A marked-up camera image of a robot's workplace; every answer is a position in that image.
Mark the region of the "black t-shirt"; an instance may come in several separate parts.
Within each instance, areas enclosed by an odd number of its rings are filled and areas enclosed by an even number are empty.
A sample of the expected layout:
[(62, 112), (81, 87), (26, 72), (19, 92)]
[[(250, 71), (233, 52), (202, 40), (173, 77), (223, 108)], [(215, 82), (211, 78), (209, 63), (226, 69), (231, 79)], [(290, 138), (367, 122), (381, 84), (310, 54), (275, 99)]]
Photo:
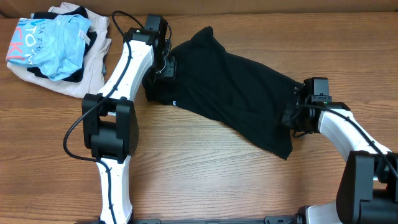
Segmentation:
[(285, 107), (296, 104), (302, 83), (228, 53), (212, 27), (176, 46), (170, 56), (177, 64), (175, 77), (143, 79), (147, 100), (220, 121), (257, 147), (288, 158), (290, 129), (281, 119)]

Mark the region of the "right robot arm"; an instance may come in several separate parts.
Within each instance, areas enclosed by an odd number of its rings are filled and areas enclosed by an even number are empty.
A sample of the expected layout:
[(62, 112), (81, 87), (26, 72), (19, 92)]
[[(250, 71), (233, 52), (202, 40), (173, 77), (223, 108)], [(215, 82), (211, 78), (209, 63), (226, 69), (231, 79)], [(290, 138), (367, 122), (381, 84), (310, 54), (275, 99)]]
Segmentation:
[(293, 137), (320, 133), (346, 165), (333, 202), (304, 206), (294, 223), (397, 223), (397, 154), (372, 138), (350, 108), (332, 100), (327, 78), (308, 78), (282, 124)]

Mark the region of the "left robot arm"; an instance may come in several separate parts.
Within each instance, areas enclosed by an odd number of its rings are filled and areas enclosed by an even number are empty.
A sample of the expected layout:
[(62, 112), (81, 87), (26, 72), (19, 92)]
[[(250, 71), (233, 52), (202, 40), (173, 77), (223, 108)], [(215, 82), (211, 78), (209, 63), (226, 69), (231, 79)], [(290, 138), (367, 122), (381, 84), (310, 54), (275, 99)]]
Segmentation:
[(82, 101), (83, 137), (98, 166), (102, 211), (99, 223), (130, 223), (129, 164), (139, 140), (134, 99), (144, 78), (174, 79), (169, 55), (171, 27), (159, 15), (122, 34), (123, 52), (108, 82)]

